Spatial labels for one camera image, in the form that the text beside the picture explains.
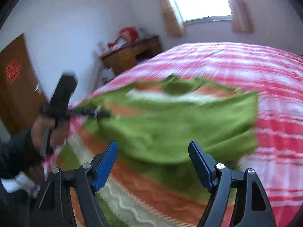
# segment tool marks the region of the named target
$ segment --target black sleeve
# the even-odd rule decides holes
[[[14,178],[21,171],[42,161],[31,140],[30,129],[0,144],[0,178]]]

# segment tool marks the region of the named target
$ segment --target clutter on desk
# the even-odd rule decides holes
[[[136,42],[127,42],[119,49],[108,51],[99,57],[103,65],[112,67],[116,76],[162,53],[159,36],[147,36]]]
[[[114,42],[108,42],[106,46],[103,46],[101,49],[102,56],[109,54],[117,49],[120,49],[122,46],[127,44],[140,42],[143,39],[146,39],[150,36],[149,32],[145,28],[138,27],[125,27],[119,31],[117,39]]]

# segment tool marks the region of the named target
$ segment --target beige curtain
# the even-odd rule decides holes
[[[233,32],[253,33],[254,26],[244,0],[228,0],[232,12]]]
[[[161,9],[162,20],[168,37],[181,37],[185,35],[183,21],[176,7],[169,0],[157,0]]]

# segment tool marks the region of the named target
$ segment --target hand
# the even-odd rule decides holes
[[[42,146],[43,132],[47,129],[53,129],[55,127],[55,120],[39,116],[34,122],[33,127],[31,128],[31,139],[36,149],[40,149]],[[64,143],[64,140],[67,139],[69,134],[70,124],[69,121],[64,121],[63,126],[56,128],[52,131],[50,146],[55,148]]]
[[[30,167],[24,174],[40,187],[42,187],[45,182],[44,169],[41,165]]]

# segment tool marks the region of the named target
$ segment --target wooden desk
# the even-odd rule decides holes
[[[126,43],[120,49],[99,58],[107,68],[111,67],[115,75],[118,76],[136,66],[138,59],[152,58],[160,53],[162,53],[162,48],[159,37],[154,36],[140,42]]]

